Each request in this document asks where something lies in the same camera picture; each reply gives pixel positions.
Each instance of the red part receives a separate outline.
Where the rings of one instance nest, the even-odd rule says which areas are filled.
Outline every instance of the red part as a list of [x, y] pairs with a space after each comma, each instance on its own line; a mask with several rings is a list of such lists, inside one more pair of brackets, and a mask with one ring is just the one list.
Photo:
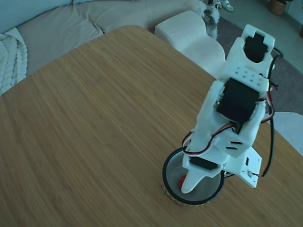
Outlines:
[[184, 180], [185, 180], [185, 177], [186, 177], [186, 175], [183, 175], [182, 177], [181, 177], [181, 179], [179, 180], [179, 182], [178, 182], [178, 188], [181, 190], [181, 188], [182, 188], [182, 185], [183, 185], [183, 182], [184, 182]]

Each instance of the plant pot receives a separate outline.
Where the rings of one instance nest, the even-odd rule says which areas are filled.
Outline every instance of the plant pot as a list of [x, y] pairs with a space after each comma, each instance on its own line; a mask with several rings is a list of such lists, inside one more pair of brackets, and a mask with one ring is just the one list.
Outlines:
[[282, 3], [278, 0], [270, 0], [270, 2], [269, 2], [269, 11], [277, 16], [280, 16], [283, 14], [285, 7], [286, 7], [286, 4]]
[[303, 25], [302, 25], [302, 27], [301, 27], [301, 31], [300, 31], [300, 36], [303, 38]]

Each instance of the red wire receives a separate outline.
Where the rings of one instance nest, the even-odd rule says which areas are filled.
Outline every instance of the red wire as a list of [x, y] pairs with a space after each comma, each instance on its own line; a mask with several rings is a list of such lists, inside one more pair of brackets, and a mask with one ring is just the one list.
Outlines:
[[273, 101], [271, 99], [271, 95], [270, 95], [270, 91], [267, 92], [267, 102], [268, 102], [268, 105], [270, 106], [271, 108], [271, 115], [268, 116], [267, 118], [264, 118], [261, 123], [264, 123], [264, 122], [267, 122], [268, 120], [270, 120], [273, 116], [274, 116], [274, 106], [273, 106]]
[[215, 131], [215, 132], [212, 134], [212, 138], [209, 140], [209, 142], [208, 142], [206, 148], [203, 149], [203, 150], [201, 150], [201, 151], [198, 151], [198, 152], [188, 152], [188, 151], [186, 151], [186, 150], [183, 149], [183, 148], [184, 148], [184, 143], [185, 143], [185, 142], [187, 141], [187, 139], [190, 138], [190, 136], [194, 133], [193, 131], [190, 131], [190, 132], [186, 135], [186, 137], [182, 140], [182, 151], [183, 151], [185, 154], [190, 155], [190, 156], [198, 156], [198, 155], [203, 154], [204, 152], [206, 152], [206, 151], [210, 148], [210, 146], [211, 146], [211, 144], [212, 144], [211, 142], [212, 142], [213, 138], [214, 138], [216, 135], [218, 135], [220, 132], [222, 132], [224, 129], [226, 129], [227, 127], [230, 127], [230, 126], [233, 126], [233, 124], [232, 124], [232, 123], [227, 123], [227, 124], [222, 125], [217, 131]]

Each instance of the wood grain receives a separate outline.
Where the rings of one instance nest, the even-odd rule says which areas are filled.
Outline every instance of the wood grain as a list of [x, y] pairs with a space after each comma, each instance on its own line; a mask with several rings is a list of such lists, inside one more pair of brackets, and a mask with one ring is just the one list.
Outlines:
[[[127, 26], [19, 83], [0, 97], [0, 226], [302, 226], [303, 158], [278, 134], [256, 189], [231, 177], [199, 208], [163, 194], [162, 165], [195, 125], [212, 82]], [[254, 148], [265, 163], [267, 124]]]

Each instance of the dog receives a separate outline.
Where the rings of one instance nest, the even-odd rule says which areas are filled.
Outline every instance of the dog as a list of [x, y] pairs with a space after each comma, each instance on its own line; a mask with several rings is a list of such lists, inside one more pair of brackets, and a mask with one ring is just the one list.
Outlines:
[[207, 6], [202, 1], [199, 1], [199, 5], [195, 11], [205, 22], [207, 34], [214, 38], [218, 38], [218, 23], [220, 14], [217, 8], [214, 6]]

